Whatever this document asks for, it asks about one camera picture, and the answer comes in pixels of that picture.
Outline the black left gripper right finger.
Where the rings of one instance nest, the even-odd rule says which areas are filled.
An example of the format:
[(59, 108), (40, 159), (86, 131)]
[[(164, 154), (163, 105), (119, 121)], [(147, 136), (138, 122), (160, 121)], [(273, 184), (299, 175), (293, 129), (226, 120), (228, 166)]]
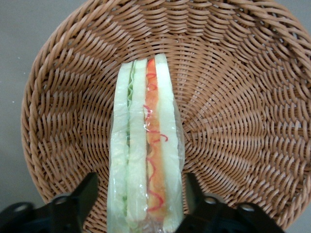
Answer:
[(177, 233), (282, 233), (259, 206), (249, 202), (229, 207), (218, 197), (204, 194), (193, 173), (186, 174), (186, 200), (189, 214)]

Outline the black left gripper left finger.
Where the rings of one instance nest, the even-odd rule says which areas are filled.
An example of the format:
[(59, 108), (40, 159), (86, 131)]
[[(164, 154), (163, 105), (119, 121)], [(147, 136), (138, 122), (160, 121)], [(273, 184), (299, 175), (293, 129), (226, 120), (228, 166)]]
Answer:
[(81, 233), (98, 197), (98, 175), (89, 173), (70, 194), (35, 208), (17, 202), (0, 212), (2, 233)]

